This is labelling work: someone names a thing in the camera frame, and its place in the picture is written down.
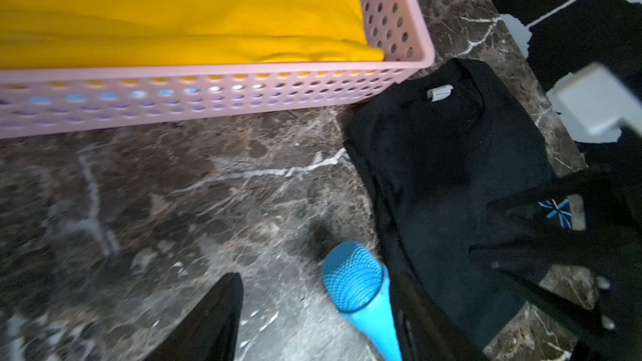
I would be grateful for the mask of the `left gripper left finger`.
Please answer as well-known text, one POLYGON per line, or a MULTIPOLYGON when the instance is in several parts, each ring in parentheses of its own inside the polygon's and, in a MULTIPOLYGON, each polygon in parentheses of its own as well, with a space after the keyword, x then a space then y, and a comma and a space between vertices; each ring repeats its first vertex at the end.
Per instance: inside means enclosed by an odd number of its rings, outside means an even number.
POLYGON ((243 293, 241 275, 224 274, 145 361, 233 361, 243 293))

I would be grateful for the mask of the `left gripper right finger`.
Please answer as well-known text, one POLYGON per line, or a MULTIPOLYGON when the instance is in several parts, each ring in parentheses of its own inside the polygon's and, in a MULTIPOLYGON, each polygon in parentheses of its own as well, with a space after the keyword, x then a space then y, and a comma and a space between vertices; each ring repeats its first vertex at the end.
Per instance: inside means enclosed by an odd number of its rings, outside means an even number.
POLYGON ((390 297, 404 361, 486 359, 408 273, 393 273, 390 297))

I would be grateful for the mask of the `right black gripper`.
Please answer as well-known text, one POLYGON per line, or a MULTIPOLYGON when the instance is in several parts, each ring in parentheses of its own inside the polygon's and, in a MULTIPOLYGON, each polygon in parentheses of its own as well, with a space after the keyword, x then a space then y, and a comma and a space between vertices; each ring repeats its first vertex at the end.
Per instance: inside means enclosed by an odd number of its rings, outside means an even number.
POLYGON ((575 360, 641 358, 641 134, 631 127, 601 150, 591 167, 556 182, 491 202, 491 220, 523 237, 473 246, 469 257, 492 280, 556 320, 578 338, 575 360), (521 219, 515 210, 538 200, 577 195, 585 229, 521 219), (510 271, 515 262, 588 269, 600 293, 585 309, 510 271))

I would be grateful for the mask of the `pink plastic basket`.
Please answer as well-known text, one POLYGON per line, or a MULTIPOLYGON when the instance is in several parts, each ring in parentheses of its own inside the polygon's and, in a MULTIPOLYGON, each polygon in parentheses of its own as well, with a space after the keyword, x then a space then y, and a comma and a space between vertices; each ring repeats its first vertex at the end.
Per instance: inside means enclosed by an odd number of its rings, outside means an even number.
POLYGON ((381 62, 4 70, 1 136, 354 104, 433 64, 417 0, 361 4, 381 62))

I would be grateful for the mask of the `yellow t-shirt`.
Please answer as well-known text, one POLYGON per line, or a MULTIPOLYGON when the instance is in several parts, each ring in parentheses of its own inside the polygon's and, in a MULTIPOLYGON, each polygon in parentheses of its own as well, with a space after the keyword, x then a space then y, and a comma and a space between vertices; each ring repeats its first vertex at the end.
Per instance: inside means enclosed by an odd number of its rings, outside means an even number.
POLYGON ((5 70, 383 58, 360 0, 1 0, 5 70))

